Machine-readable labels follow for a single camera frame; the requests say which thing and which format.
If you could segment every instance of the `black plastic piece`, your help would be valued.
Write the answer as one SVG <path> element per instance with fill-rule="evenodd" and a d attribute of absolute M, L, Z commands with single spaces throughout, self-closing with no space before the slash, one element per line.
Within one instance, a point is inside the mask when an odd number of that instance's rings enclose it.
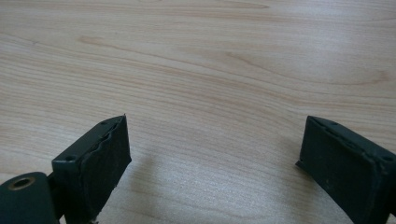
<path fill-rule="evenodd" d="M 59 223 L 45 174 L 19 175 L 0 186 L 0 223 Z"/>
<path fill-rule="evenodd" d="M 313 176 L 356 224 L 395 215 L 396 156 L 331 120 L 308 117 L 297 166 Z"/>
<path fill-rule="evenodd" d="M 54 181 L 64 190 L 68 223 L 97 217 L 131 162 L 126 117 L 107 119 L 52 161 Z"/>
<path fill-rule="evenodd" d="M 53 173 L 30 173 L 0 186 L 0 224 L 91 223 L 131 162 L 125 116 L 107 119 L 52 161 Z"/>

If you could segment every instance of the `wood grain surface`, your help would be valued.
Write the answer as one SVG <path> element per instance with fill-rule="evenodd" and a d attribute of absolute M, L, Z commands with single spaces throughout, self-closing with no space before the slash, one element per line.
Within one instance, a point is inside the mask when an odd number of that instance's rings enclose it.
<path fill-rule="evenodd" d="M 352 223 L 294 163 L 307 115 L 396 153 L 396 2 L 0 0 L 0 78 L 1 183 L 125 113 L 100 223 Z"/>

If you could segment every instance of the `light wood tabletop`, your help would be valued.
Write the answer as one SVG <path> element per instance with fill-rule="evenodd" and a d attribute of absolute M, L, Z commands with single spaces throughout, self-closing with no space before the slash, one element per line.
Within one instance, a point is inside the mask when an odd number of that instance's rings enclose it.
<path fill-rule="evenodd" d="M 294 163 L 308 115 L 396 153 L 396 1 L 0 0 L 0 78 L 1 183 L 126 114 L 100 223 L 352 223 Z"/>

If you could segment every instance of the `black plastic part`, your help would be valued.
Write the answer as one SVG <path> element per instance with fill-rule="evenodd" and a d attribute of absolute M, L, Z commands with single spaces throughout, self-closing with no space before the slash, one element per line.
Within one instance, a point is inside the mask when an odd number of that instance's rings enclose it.
<path fill-rule="evenodd" d="M 87 223 L 105 206 L 131 162 L 125 116 L 107 119 L 52 161 L 53 185 L 63 192 L 67 223 Z"/>
<path fill-rule="evenodd" d="M 61 187 L 59 187 L 54 178 L 54 174 L 50 174 L 48 177 L 50 195 L 52 196 L 53 207 L 55 210 L 55 216 L 57 219 L 64 215 L 66 206 L 68 205 L 67 197 Z"/>
<path fill-rule="evenodd" d="M 58 224 L 47 176 L 30 173 L 0 186 L 1 224 Z"/>
<path fill-rule="evenodd" d="M 356 224 L 386 223 L 395 214 L 396 156 L 338 123 L 308 117 L 296 165 Z"/>

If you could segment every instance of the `wooden table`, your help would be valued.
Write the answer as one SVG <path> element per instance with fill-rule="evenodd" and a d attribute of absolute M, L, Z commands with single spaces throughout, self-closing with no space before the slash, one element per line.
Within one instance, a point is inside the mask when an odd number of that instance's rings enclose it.
<path fill-rule="evenodd" d="M 0 78 L 1 183 L 125 113 L 101 223 L 351 223 L 294 163 L 307 115 L 396 152 L 396 2 L 1 0 Z"/>

